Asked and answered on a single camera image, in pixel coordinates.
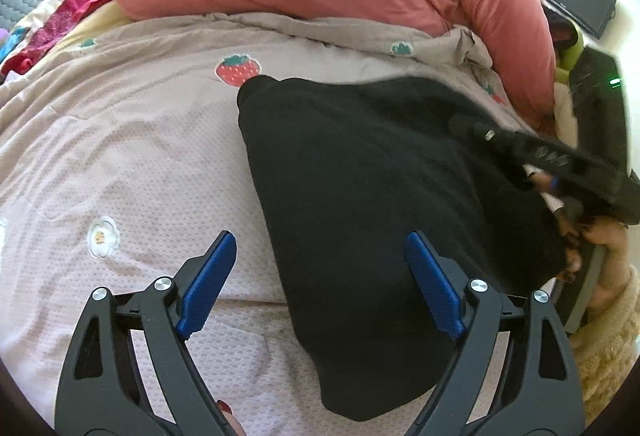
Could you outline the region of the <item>right hand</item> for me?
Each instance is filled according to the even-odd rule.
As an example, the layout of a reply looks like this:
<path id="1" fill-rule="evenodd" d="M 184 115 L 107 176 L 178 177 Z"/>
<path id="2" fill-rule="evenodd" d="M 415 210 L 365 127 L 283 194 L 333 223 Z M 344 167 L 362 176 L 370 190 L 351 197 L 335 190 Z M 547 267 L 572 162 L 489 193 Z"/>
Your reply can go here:
<path id="1" fill-rule="evenodd" d="M 602 315 L 611 307 L 631 282 L 628 230 L 618 220 L 608 216 L 588 218 L 584 222 L 571 222 L 563 210 L 554 213 L 564 242 L 566 263 L 556 278 L 572 283 L 582 271 L 584 261 L 579 249 L 591 244 L 600 254 L 597 278 L 586 309 L 589 318 Z"/>

